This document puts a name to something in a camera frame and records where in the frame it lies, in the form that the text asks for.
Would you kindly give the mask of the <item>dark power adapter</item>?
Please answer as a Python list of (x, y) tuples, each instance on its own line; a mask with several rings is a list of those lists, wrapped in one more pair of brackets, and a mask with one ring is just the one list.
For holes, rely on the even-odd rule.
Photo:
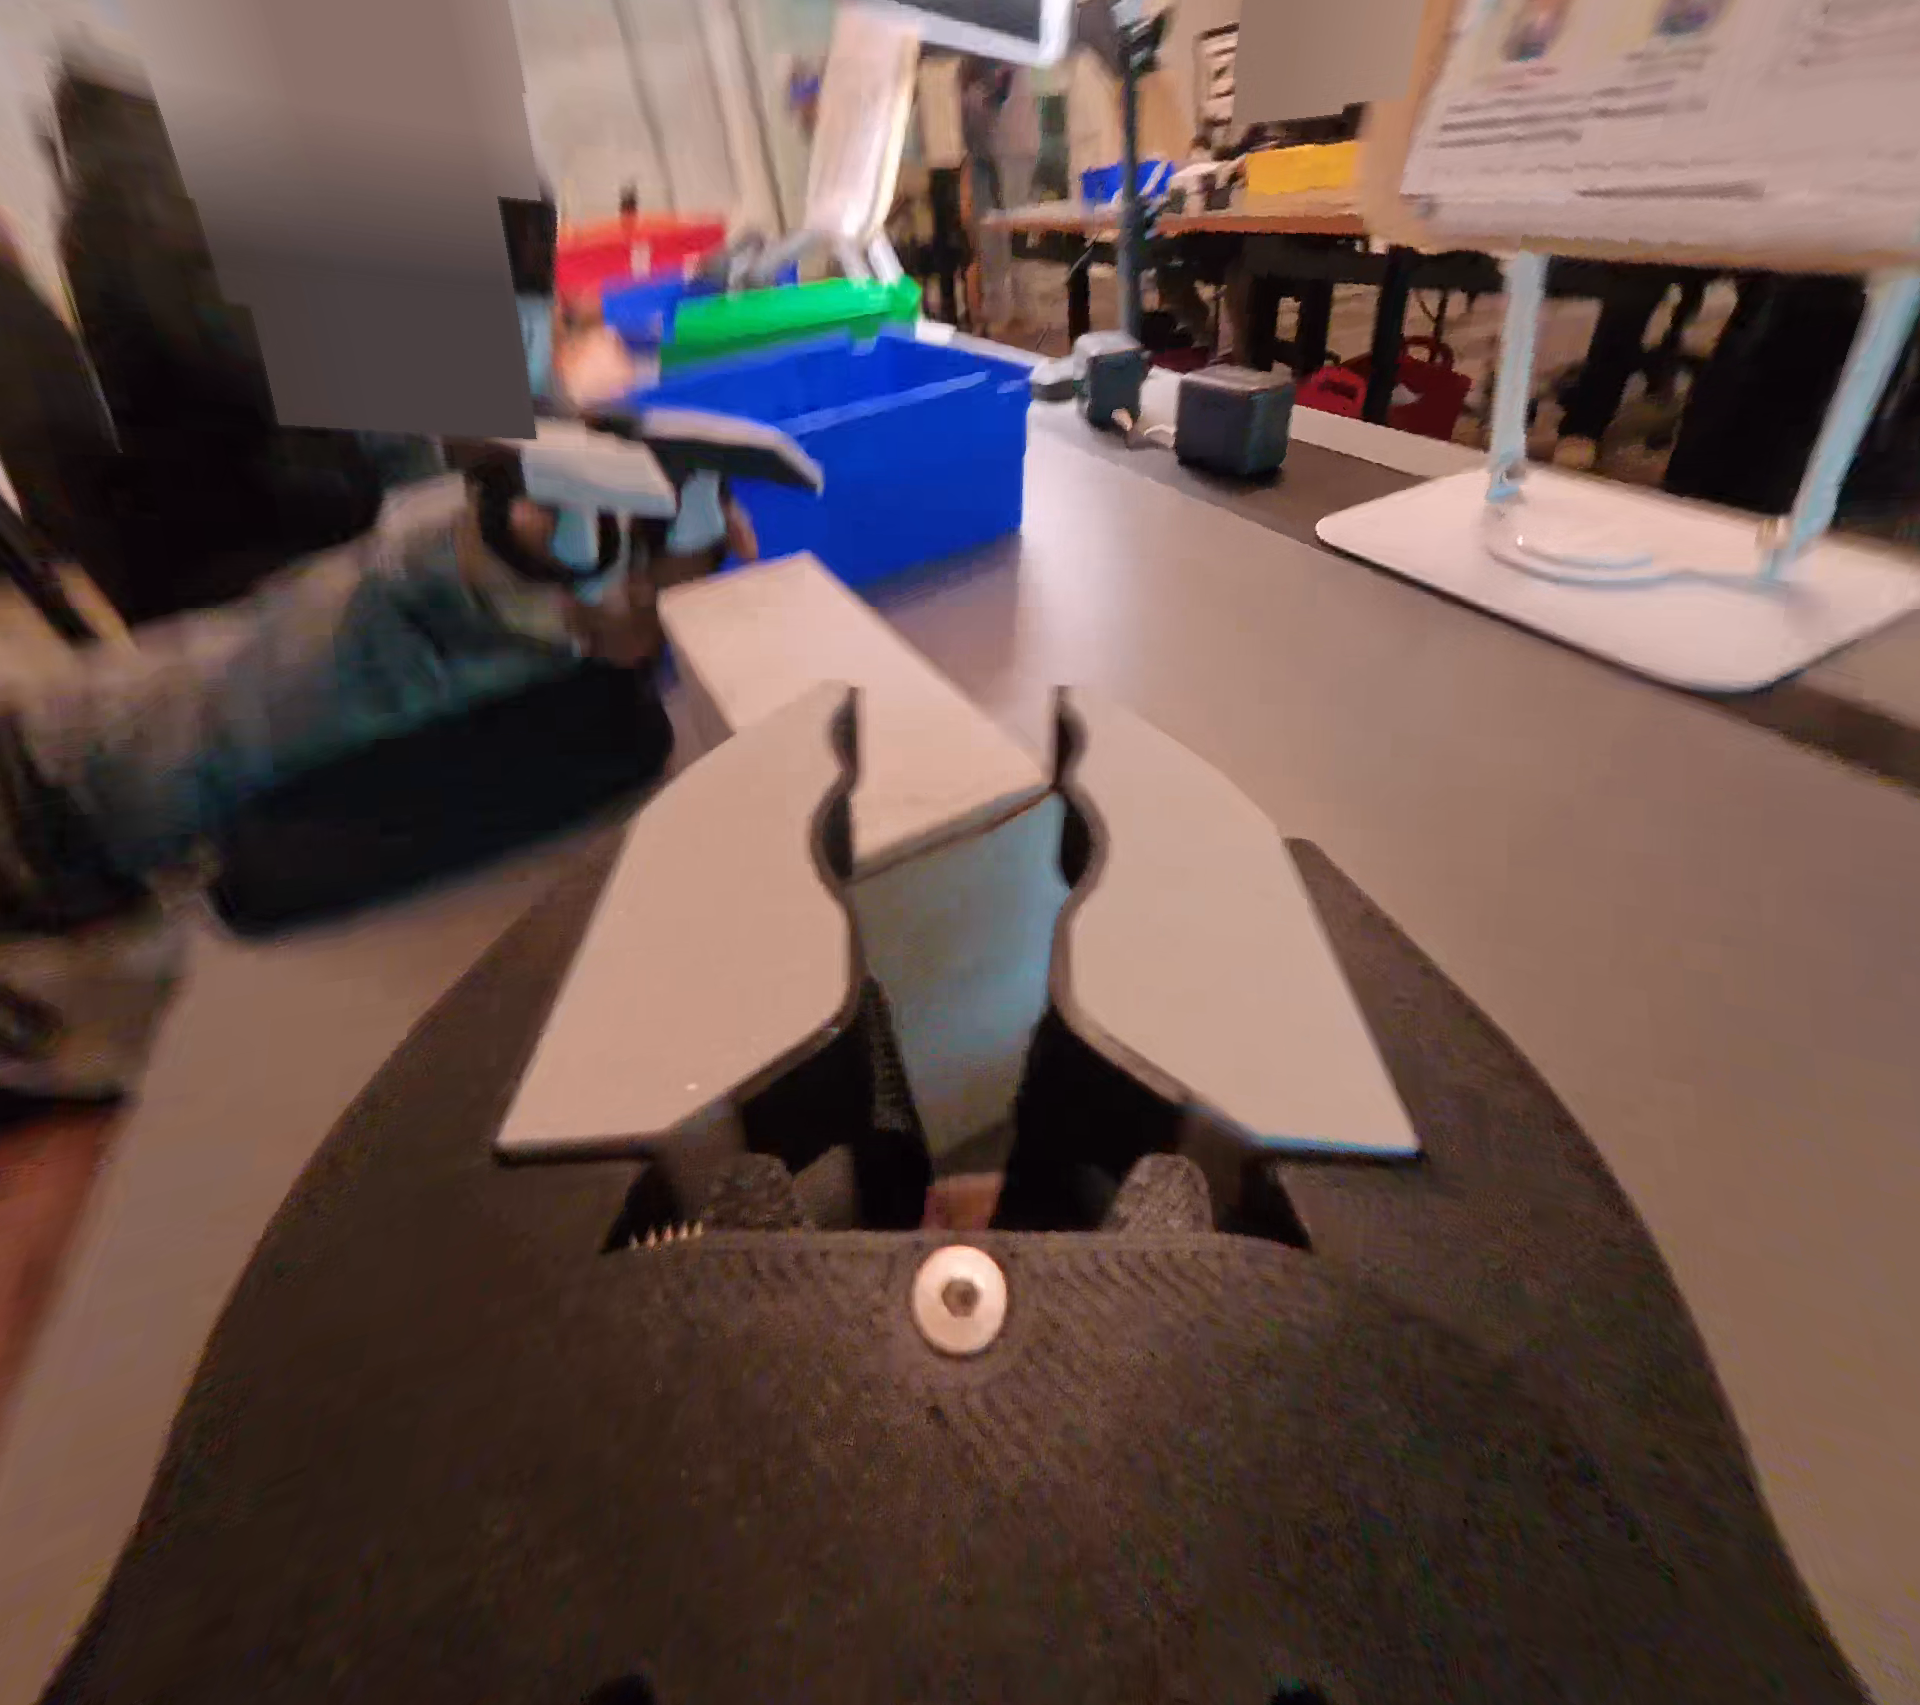
[(1132, 436), (1144, 421), (1151, 354), (1127, 331), (1090, 331), (1073, 347), (1075, 395), (1095, 430)]

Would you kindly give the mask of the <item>yellow plastic bin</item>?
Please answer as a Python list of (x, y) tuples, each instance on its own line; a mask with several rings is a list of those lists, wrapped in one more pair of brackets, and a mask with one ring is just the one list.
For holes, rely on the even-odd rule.
[(1296, 143), (1247, 153), (1249, 201), (1325, 199), (1351, 201), (1357, 192), (1361, 142)]

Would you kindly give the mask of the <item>grey desk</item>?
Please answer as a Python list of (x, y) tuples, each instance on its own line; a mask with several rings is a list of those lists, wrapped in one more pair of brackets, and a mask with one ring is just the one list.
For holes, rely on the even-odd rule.
[(1310, 837), (1554, 1082), (1782, 1499), (1916, 1476), (1916, 795), (1038, 430), (889, 606), (1038, 739), (1104, 688)]

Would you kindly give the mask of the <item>white board stand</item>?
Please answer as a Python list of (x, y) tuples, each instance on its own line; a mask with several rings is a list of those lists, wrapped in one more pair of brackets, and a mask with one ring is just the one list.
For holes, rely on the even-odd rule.
[(1868, 281), (1864, 321), (1782, 518), (1581, 476), (1523, 455), (1521, 378), (1548, 255), (1506, 260), (1502, 366), (1483, 471), (1457, 471), (1318, 520), (1335, 553), (1554, 637), (1656, 685), (1743, 695), (1916, 612), (1914, 558), (1836, 538), (1841, 484), (1916, 326), (1916, 268)]

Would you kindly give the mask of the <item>large blue plastic bin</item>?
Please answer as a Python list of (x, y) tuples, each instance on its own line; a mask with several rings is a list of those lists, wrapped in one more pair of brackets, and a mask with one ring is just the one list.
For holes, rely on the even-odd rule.
[(646, 402), (781, 430), (822, 493), (737, 478), (764, 561), (817, 555), (863, 587), (1022, 525), (1029, 369), (909, 333), (820, 337), (680, 369)]

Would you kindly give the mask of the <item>small blue plastic bin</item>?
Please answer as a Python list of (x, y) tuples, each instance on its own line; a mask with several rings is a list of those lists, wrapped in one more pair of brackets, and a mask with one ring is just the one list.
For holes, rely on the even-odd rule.
[[(704, 362), (743, 350), (760, 350), (774, 337), (774, 321), (749, 318), (745, 299), (796, 285), (799, 266), (778, 268), (770, 283), (727, 285), (717, 278), (628, 278), (602, 287), (602, 318), (624, 345), (664, 362)], [(683, 318), (683, 308), (723, 299), (723, 312), (704, 321)]]

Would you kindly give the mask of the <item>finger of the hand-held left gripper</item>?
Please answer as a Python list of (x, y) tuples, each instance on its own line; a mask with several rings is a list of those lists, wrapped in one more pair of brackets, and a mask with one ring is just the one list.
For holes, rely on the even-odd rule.
[(649, 445), (621, 436), (536, 436), (520, 446), (521, 486), (556, 515), (673, 520), (680, 489)]
[(703, 471), (804, 493), (822, 493), (827, 486), (822, 467), (804, 446), (764, 421), (666, 405), (604, 405), (592, 412), (592, 427), (604, 436), (641, 445), (675, 489), (686, 489)]

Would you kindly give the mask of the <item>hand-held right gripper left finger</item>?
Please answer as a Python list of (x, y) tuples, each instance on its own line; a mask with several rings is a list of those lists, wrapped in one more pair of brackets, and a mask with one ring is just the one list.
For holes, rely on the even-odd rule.
[(848, 1023), (860, 698), (814, 685), (636, 814), (496, 1128), (506, 1163), (690, 1152)]

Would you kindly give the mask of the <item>small white cardboard box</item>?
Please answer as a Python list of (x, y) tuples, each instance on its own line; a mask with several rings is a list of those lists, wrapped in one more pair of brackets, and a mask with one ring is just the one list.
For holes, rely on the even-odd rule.
[(812, 555), (670, 587), (697, 736), (860, 695), (851, 906), (940, 1173), (1005, 1163), (1068, 885), (1046, 769)]

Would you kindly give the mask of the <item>red plastic bin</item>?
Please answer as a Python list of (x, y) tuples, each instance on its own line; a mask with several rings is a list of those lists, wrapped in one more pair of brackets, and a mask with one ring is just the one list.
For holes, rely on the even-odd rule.
[(598, 223), (561, 223), (556, 296), (579, 303), (630, 281), (686, 281), (708, 255), (727, 246), (731, 226), (713, 215), (615, 215)]

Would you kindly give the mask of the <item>red bag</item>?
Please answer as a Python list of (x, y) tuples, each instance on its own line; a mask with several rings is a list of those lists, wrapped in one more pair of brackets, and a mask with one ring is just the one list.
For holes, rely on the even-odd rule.
[[(1372, 354), (1335, 360), (1309, 374), (1296, 402), (1316, 412), (1364, 421)], [(1387, 427), (1413, 436), (1452, 441), (1472, 391), (1472, 374), (1457, 366), (1455, 347), (1435, 335), (1405, 340), (1389, 391)]]

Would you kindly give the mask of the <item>printed instruction poster board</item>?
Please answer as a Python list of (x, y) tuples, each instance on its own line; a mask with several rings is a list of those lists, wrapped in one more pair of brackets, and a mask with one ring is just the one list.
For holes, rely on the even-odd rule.
[(1919, 0), (1425, 0), (1361, 183), (1426, 251), (1916, 268)]

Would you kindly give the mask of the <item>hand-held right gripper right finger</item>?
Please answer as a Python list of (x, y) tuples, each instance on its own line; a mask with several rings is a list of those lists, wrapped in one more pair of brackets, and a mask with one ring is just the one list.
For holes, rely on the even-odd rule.
[(1181, 1116), (1310, 1159), (1416, 1159), (1395, 1084), (1273, 819), (1111, 695), (1054, 692), (1068, 900), (1054, 1012)]

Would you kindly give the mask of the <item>background wooden table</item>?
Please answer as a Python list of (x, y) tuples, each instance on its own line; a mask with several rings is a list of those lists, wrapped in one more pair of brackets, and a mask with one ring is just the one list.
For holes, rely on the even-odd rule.
[[(1069, 337), (1093, 331), (1093, 270), (1118, 268), (1120, 213), (1114, 206), (1053, 201), (991, 211), (984, 230), (1003, 236), (1015, 259), (1041, 259), (1069, 273)], [(1492, 296), (1502, 263), (1487, 254), (1426, 254), (1377, 241), (1363, 213), (1340, 199), (1294, 193), (1269, 206), (1149, 213), (1149, 268), (1184, 268), (1193, 281), (1250, 281), (1249, 350), (1261, 366), (1294, 371), (1325, 364), (1332, 299), (1340, 285), (1376, 291), (1376, 322), (1363, 353), (1398, 353), (1407, 308), (1420, 292)]]

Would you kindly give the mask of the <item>green plastic bin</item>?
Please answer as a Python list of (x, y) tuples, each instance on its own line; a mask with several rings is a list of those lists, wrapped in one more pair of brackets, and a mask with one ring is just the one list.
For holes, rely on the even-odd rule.
[(820, 340), (866, 343), (915, 331), (923, 285), (913, 278), (781, 283), (683, 299), (659, 347), (661, 371), (683, 371)]

